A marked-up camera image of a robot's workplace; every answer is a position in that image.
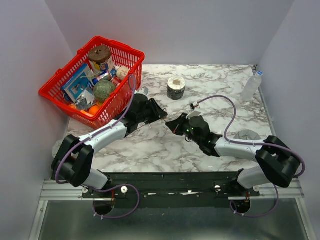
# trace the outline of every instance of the gray wall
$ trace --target gray wall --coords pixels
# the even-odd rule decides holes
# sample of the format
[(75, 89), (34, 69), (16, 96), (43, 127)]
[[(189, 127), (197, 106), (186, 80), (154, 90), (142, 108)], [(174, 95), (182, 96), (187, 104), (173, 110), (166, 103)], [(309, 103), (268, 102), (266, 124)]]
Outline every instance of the gray wall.
[(38, 90), (72, 58), (43, 0), (1, 1), (0, 238), (28, 239), (66, 117)]
[(93, 36), (150, 64), (257, 64), (294, 0), (46, 0), (73, 54)]
[(306, 161), (300, 178), (320, 239), (320, 1), (295, 0), (259, 63), (277, 135)]

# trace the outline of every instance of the metal floor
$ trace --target metal floor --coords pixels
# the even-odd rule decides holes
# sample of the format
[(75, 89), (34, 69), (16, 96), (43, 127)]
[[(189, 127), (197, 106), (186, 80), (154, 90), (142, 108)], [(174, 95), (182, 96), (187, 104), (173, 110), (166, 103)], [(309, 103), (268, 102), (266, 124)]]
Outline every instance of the metal floor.
[[(252, 200), (251, 215), (267, 212), (272, 199)], [(115, 209), (113, 216), (128, 209)], [(41, 240), (306, 240), (295, 199), (281, 199), (261, 218), (233, 215), (228, 208), (138, 209), (122, 219), (93, 217), (90, 201), (50, 201)]]

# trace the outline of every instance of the small can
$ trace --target small can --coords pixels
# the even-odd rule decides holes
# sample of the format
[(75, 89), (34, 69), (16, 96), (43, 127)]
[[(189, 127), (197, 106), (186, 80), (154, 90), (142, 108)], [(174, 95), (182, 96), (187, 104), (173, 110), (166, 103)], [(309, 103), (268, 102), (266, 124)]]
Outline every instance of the small can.
[(179, 100), (184, 96), (186, 80), (181, 76), (172, 76), (167, 82), (166, 95), (172, 100)]
[(104, 80), (104, 81), (110, 81), (113, 78), (112, 74), (109, 71), (106, 71), (105, 73), (101, 74), (100, 76), (97, 76), (96, 79), (98, 81)]

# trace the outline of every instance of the orange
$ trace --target orange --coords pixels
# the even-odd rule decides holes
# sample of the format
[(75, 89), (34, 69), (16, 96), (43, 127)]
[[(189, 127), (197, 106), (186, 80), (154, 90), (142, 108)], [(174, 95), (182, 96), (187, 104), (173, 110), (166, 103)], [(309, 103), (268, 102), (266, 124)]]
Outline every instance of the orange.
[(89, 114), (91, 115), (96, 115), (97, 112), (99, 111), (100, 107), (98, 107), (97, 105), (94, 105), (90, 108), (89, 110)]

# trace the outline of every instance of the marble surface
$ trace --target marble surface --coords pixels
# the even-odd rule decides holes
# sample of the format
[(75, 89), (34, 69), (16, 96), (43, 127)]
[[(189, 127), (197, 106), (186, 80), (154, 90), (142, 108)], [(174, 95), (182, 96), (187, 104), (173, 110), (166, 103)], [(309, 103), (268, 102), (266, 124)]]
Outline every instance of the marble surface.
[[(149, 88), (149, 98), (155, 98), (169, 114), (168, 120), (190, 112), (190, 103), (211, 95), (225, 95), (236, 102), (237, 116), (228, 136), (250, 129), (262, 139), (271, 135), (266, 112), (258, 92), (246, 104), (237, 104), (248, 78), (253, 75), (248, 65), (143, 65), (142, 87)], [(180, 100), (167, 97), (167, 81), (178, 75), (186, 80)], [(204, 119), (214, 133), (222, 134), (233, 116), (233, 108), (224, 99), (210, 99), (200, 104)], [(67, 134), (81, 136), (92, 129), (70, 119)], [(146, 125), (125, 139), (113, 142), (93, 159), (92, 167), (104, 172), (213, 172), (237, 171), (257, 163), (234, 157), (205, 155), (193, 142), (186, 142), (165, 126), (163, 120), (151, 128)]]

